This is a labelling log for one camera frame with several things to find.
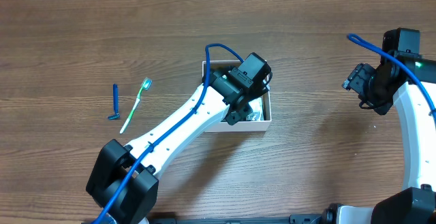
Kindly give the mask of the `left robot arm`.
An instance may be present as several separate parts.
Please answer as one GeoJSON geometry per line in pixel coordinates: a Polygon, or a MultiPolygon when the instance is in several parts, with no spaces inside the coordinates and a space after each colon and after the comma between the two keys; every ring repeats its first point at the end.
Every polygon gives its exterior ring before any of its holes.
{"type": "Polygon", "coordinates": [[[208,68],[201,85],[176,112],[126,145],[109,141],[100,150],[87,193],[102,207],[94,220],[142,223],[156,203],[159,180],[185,147],[209,127],[240,122],[249,102],[269,90],[268,67],[208,68]]]}

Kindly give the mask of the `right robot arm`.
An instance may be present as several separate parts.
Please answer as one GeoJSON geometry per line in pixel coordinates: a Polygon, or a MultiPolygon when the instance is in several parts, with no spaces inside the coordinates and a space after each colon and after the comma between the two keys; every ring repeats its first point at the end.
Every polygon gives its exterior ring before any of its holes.
{"type": "Polygon", "coordinates": [[[343,83],[362,109],[385,115],[395,107],[403,139],[405,175],[400,193],[372,208],[331,204],[319,223],[435,222],[435,62],[394,52],[378,67],[360,63],[343,83]]]}

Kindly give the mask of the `green white packet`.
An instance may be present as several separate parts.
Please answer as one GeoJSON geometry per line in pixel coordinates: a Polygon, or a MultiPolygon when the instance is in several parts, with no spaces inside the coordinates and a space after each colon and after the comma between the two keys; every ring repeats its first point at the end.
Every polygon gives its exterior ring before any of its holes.
{"type": "Polygon", "coordinates": [[[246,116],[247,121],[263,121],[264,120],[264,102],[262,97],[258,97],[249,102],[251,113],[246,116]]]}

